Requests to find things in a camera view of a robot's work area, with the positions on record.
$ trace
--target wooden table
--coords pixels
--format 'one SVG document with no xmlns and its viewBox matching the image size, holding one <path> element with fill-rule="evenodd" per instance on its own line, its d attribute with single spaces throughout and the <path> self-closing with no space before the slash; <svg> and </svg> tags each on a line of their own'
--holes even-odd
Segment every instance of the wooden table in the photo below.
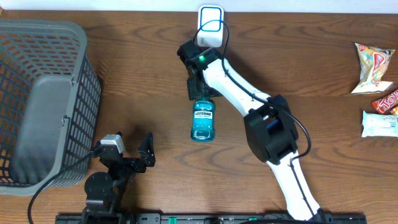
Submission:
<svg viewBox="0 0 398 224">
<path fill-rule="evenodd" d="M 95 139 L 121 131 L 134 151 L 146 133 L 154 133 L 156 165 L 137 175 L 125 207 L 164 213 L 286 209 L 273 173 L 251 152 L 243 119 L 225 98 L 214 99 L 216 139 L 190 139 L 193 102 L 176 51 L 195 33 L 196 13 L 4 11 L 2 17 L 81 25 L 88 58 L 103 80 Z M 370 102 L 384 94 L 350 92 L 360 71 L 354 43 L 396 49 L 398 16 L 227 13 L 225 19 L 232 66 L 260 90 L 284 95 L 308 128 L 313 149 L 301 165 L 321 208 L 363 212 L 369 223 L 396 223 L 398 140 L 361 138 L 362 111 L 373 111 Z M 398 55 L 383 80 L 398 80 Z M 302 134 L 298 144 L 303 151 Z M 88 174 L 99 170 L 106 169 L 93 159 Z M 57 214 L 80 212 L 83 183 L 40 194 L 35 222 L 54 223 Z M 1 196 L 0 223 L 27 223 L 29 201 Z"/>
</svg>

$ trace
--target plastic basket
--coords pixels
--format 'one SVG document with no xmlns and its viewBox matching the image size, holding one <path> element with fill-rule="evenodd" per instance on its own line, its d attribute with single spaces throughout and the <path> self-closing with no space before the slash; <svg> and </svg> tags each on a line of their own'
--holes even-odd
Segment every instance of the plastic basket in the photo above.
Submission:
<svg viewBox="0 0 398 224">
<path fill-rule="evenodd" d="M 71 22 L 0 19 L 0 194 L 32 195 L 90 151 L 101 87 L 86 46 Z M 50 186 L 77 184 L 87 165 Z"/>
</svg>

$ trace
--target basket bottom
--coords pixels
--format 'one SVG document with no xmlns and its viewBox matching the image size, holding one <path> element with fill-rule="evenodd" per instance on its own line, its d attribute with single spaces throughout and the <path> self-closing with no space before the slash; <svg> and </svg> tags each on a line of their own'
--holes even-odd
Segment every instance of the basket bottom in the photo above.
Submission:
<svg viewBox="0 0 398 224">
<path fill-rule="evenodd" d="M 71 78 L 46 75 L 33 84 L 10 161 L 10 176 L 15 183 L 34 185 L 51 171 L 72 88 Z"/>
</svg>

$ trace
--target blue bottle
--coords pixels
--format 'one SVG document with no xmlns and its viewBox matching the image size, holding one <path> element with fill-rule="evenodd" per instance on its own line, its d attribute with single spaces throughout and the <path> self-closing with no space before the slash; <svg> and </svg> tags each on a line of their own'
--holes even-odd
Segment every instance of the blue bottle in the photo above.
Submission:
<svg viewBox="0 0 398 224">
<path fill-rule="evenodd" d="M 191 138 L 194 141 L 209 142 L 214 139 L 215 104 L 207 98 L 193 104 Z"/>
</svg>

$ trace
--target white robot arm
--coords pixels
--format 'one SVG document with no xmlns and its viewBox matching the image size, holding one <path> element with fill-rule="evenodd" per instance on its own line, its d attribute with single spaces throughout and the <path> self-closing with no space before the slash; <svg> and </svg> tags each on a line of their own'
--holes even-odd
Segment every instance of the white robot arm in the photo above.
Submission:
<svg viewBox="0 0 398 224">
<path fill-rule="evenodd" d="M 297 152 L 297 145 L 295 145 L 295 139 L 292 140 L 290 138 L 290 143 L 287 139 L 287 142 L 284 142 L 285 138 L 280 138 L 280 135 L 285 134 L 285 132 L 280 132 L 280 130 L 278 130 L 279 132 L 275 134 L 276 137 L 273 137 L 272 135 L 264 136 L 264 139 L 266 140 L 263 140 L 263 137 L 259 136 L 259 134 L 264 132 L 264 128 L 266 126 L 265 122 L 261 122 L 263 124 L 254 124 L 256 118 L 253 118 L 255 115 L 253 111 L 266 110 L 263 109 L 264 103 L 253 99 L 251 95 L 248 95 L 242 90 L 242 87 L 245 90 L 250 91 L 252 94 L 254 93 L 256 97 L 263 101 L 272 99 L 271 96 L 259 91 L 250 83 L 248 83 L 237 72 L 235 72 L 228 61 L 224 58 L 223 60 L 225 69 L 227 69 L 229 73 L 229 76 L 227 76 L 221 64 L 222 57 L 215 49 L 208 49 L 202 52 L 198 47 L 196 47 L 196 49 L 195 46 L 196 45 L 192 41 L 188 41 L 184 45 L 181 45 L 177 55 L 184 62 L 191 79 L 196 80 L 197 83 L 203 82 L 208 85 L 208 87 L 201 86 L 198 91 L 204 90 L 204 94 L 208 93 L 206 88 L 212 88 L 218 91 L 242 114 L 245 119 L 246 136 L 248 138 L 249 146 L 251 147 L 253 153 L 261 161 L 266 162 L 274 172 L 276 179 L 278 180 L 278 183 L 285 195 L 289 214 L 296 220 L 310 220 L 314 215 L 317 214 L 320 206 L 315 201 L 308 188 L 305 177 L 300 168 L 299 160 L 295 159 L 292 161 L 294 165 L 294 171 L 297 175 L 297 180 L 290 166 L 291 159 L 299 154 Z M 235 82 L 230 79 L 230 77 L 233 78 L 235 82 L 238 82 L 241 86 L 237 86 Z M 268 115 L 263 113 L 263 116 L 261 116 L 261 121 L 264 121 L 267 118 Z M 270 151 L 267 146 L 263 147 L 264 141 L 268 142 L 269 140 L 269 142 L 272 142 L 272 138 L 277 138 L 276 141 L 283 139 L 281 142 L 274 141 L 273 143 L 270 143 L 270 145 L 273 144 L 275 146 L 276 144 L 281 147 L 281 150 L 275 153 Z"/>
</svg>

